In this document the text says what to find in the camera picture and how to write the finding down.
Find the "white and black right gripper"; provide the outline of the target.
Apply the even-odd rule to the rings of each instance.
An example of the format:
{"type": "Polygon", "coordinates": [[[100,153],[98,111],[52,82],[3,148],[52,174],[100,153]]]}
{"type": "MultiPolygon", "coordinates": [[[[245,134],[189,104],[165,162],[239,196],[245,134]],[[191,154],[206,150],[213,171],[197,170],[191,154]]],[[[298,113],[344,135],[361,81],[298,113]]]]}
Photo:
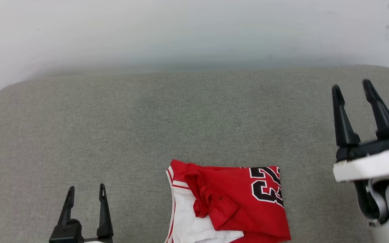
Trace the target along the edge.
{"type": "MultiPolygon", "coordinates": [[[[377,138],[389,139],[389,109],[369,79],[363,80],[363,89],[366,100],[372,106],[377,125],[375,133],[377,138]]],[[[358,145],[361,140],[350,124],[340,87],[337,84],[333,85],[331,91],[336,145],[338,147],[358,145]]],[[[339,183],[389,176],[389,150],[350,162],[339,162],[333,166],[333,173],[339,183]]]]}

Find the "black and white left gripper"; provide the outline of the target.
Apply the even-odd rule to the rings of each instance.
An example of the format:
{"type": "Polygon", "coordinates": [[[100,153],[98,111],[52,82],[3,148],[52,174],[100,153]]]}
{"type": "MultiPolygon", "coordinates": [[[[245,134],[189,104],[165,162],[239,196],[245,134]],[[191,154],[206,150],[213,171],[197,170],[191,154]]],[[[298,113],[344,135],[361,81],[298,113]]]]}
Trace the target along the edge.
{"type": "Polygon", "coordinates": [[[75,187],[71,186],[65,198],[57,226],[53,229],[50,243],[112,243],[114,231],[110,216],[110,209],[104,184],[99,186],[100,215],[99,227],[95,238],[85,238],[82,235],[82,225],[71,218],[71,209],[74,206],[75,187]]]}

